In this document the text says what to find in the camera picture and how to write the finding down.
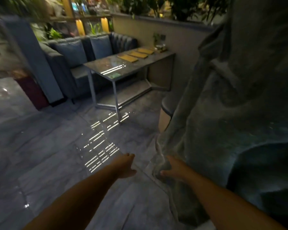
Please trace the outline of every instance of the hand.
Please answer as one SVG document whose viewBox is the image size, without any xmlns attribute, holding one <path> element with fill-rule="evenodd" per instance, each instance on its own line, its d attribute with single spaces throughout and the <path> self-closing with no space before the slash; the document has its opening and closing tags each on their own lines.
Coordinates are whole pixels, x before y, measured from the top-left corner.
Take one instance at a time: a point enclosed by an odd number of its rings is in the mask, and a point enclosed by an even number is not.
<svg viewBox="0 0 288 230">
<path fill-rule="evenodd" d="M 174 178 L 182 182 L 187 183 L 188 177 L 192 174 L 193 169 L 191 169 L 186 163 L 182 160 L 177 159 L 173 156 L 166 156 L 169 160 L 172 169 L 171 170 L 162 170 L 160 174 L 165 177 Z"/>
<path fill-rule="evenodd" d="M 118 173 L 119 178 L 129 178 L 137 173 L 136 170 L 131 169 L 134 157 L 134 154 L 127 153 L 112 161 L 110 165 L 113 166 L 115 172 Z"/>
</svg>

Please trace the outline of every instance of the table top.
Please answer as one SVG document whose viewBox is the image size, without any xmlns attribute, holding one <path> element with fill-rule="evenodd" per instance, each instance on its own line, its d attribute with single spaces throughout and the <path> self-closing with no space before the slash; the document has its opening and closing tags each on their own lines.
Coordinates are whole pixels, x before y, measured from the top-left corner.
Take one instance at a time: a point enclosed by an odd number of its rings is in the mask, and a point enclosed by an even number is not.
<svg viewBox="0 0 288 230">
<path fill-rule="evenodd" d="M 93 72 L 98 73 L 110 81 L 117 81 L 137 72 L 138 70 L 148 65 L 151 65 L 159 60 L 165 59 L 175 54 L 171 51 L 165 51 L 162 53 L 154 52 L 154 54 L 148 55 L 148 57 L 144 59 L 137 58 L 138 61 L 133 63 L 118 57 L 120 54 L 129 54 L 131 51 L 137 51 L 137 49 L 94 60 L 85 63 L 84 66 L 88 67 Z"/>
</svg>

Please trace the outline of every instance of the wall ledge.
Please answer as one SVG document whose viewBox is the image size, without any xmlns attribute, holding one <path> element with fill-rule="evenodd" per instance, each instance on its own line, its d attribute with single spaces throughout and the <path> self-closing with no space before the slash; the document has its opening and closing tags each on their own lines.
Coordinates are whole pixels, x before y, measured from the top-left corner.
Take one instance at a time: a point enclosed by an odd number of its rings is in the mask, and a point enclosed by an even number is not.
<svg viewBox="0 0 288 230">
<path fill-rule="evenodd" d="M 111 14 L 112 16 L 117 16 L 117 17 L 125 17 L 125 18 L 130 18 L 132 19 L 132 15 L 129 14 L 123 14 L 123 13 L 113 13 Z M 199 31 L 206 31 L 206 32 L 212 32 L 215 28 L 211 26 L 206 26 L 201 23 L 197 22 L 180 22 L 176 20 L 170 20 L 170 19 L 164 19 L 164 18 L 153 18 L 153 17 L 146 17 L 146 16 L 134 16 L 135 20 L 144 20 L 144 21 L 151 21 L 151 22 L 157 22 L 161 24 L 170 24 L 170 25 L 175 25 L 175 26 L 180 26 L 180 27 L 186 27 L 186 28 L 191 28 Z"/>
</svg>

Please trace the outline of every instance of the person's left arm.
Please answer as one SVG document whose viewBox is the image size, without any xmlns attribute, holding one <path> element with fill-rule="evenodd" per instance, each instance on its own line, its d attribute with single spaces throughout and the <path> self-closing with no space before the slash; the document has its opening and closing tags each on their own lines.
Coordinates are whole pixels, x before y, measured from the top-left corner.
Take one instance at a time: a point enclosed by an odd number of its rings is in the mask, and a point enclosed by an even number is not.
<svg viewBox="0 0 288 230">
<path fill-rule="evenodd" d="M 134 154 L 124 154 L 97 173 L 77 183 L 23 230 L 84 230 L 93 218 L 108 189 L 118 178 L 128 178 L 136 174 L 131 169 Z"/>
</svg>

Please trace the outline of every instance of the tufted sofa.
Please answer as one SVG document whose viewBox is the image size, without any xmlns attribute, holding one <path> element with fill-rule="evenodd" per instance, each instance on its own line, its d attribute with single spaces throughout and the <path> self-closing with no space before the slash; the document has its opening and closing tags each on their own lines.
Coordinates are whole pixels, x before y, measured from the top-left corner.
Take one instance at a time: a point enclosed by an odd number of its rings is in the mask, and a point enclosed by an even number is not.
<svg viewBox="0 0 288 230">
<path fill-rule="evenodd" d="M 106 35 L 99 34 L 94 36 L 80 36 L 75 38 L 65 38 L 59 40 L 48 40 L 40 43 L 41 49 L 46 55 L 46 59 L 52 69 L 54 77 L 67 98 L 74 99 L 90 92 L 87 73 L 90 71 L 83 65 L 70 68 L 63 55 L 57 52 L 56 45 L 66 42 L 74 42 L 81 40 L 85 55 L 88 62 L 95 60 L 95 54 L 91 45 L 91 37 L 100 37 Z M 138 42 L 135 38 L 126 35 L 111 32 L 109 35 L 113 54 L 137 48 Z M 109 85 L 109 81 L 101 76 L 93 76 L 95 91 L 98 92 L 102 88 Z"/>
</svg>

